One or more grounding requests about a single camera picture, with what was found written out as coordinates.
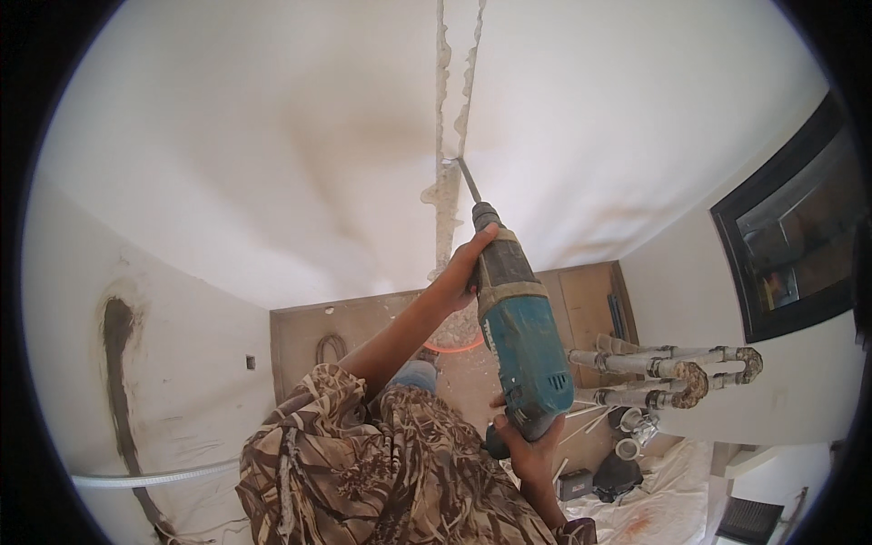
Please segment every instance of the person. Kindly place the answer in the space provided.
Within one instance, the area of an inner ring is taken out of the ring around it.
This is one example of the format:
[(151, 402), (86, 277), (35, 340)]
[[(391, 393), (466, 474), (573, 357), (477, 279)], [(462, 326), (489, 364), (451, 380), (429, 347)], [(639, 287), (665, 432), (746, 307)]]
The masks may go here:
[(435, 395), (433, 366), (407, 361), (472, 302), (467, 280), (496, 232), (492, 223), (460, 246), (375, 337), (317, 365), (246, 441), (236, 492), (256, 544), (596, 542), (591, 519), (567, 521), (557, 505), (563, 415), (534, 443), (494, 417), (519, 490)]

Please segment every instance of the blue jeans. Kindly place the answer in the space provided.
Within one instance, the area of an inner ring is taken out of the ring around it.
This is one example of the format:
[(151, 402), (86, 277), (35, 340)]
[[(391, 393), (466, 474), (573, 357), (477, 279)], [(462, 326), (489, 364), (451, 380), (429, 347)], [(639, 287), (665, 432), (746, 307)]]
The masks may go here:
[(417, 386), (436, 395), (436, 368), (429, 362), (410, 359), (399, 368), (385, 388), (392, 385)]

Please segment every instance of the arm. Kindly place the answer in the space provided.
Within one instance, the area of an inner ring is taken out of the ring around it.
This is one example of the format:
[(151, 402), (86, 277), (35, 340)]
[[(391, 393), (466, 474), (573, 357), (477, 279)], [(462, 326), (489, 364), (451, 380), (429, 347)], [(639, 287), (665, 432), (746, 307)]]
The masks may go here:
[(339, 365), (366, 381), (366, 399), (381, 392), (400, 367), (426, 341), (449, 314), (466, 308), (475, 297), (467, 291), (467, 281), (481, 251), (496, 236), (491, 223), (454, 252), (454, 257), (439, 278), (424, 290), (397, 319), (342, 358)]
[(504, 414), (494, 418), (494, 427), (512, 454), (512, 471), (521, 479), (521, 495), (542, 518), (548, 529), (566, 524), (566, 517), (557, 505), (551, 466), (554, 450), (563, 431), (565, 415), (558, 416), (539, 440), (528, 443), (518, 430), (508, 423)]

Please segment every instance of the small box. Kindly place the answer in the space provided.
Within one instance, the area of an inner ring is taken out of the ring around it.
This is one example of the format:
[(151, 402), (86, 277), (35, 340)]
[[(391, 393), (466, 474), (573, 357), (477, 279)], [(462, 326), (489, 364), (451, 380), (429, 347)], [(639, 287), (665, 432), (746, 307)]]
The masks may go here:
[(560, 501), (574, 500), (594, 491), (594, 474), (587, 469), (579, 469), (557, 478), (557, 497)]

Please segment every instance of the metal rod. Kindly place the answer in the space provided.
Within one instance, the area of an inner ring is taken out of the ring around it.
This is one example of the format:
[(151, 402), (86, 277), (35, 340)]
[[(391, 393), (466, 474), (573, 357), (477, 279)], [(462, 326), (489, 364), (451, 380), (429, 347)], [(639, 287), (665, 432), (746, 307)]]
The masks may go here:
[(458, 157), (457, 164), (460, 165), (460, 171), (463, 173), (463, 177), (467, 180), (467, 186), (469, 186), (469, 193), (473, 194), (473, 201), (476, 203), (481, 202), (481, 195), (479, 194), (479, 189), (475, 186), (475, 182), (473, 181), (473, 176), (469, 173), (469, 169), (467, 168), (467, 162), (463, 160), (462, 157)]

